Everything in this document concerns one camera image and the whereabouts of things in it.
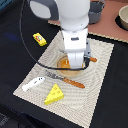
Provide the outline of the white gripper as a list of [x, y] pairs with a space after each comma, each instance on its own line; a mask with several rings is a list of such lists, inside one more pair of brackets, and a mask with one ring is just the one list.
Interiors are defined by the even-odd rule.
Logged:
[[63, 30], [62, 35], [70, 67], [72, 69], [81, 68], [84, 58], [91, 56], [90, 43], [87, 40], [88, 29], [77, 32]]

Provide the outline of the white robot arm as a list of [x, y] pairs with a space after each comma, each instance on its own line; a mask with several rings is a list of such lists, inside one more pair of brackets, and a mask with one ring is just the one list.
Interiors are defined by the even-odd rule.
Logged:
[[37, 17], [60, 22], [70, 67], [81, 68], [88, 35], [90, 0], [28, 0], [28, 3]]

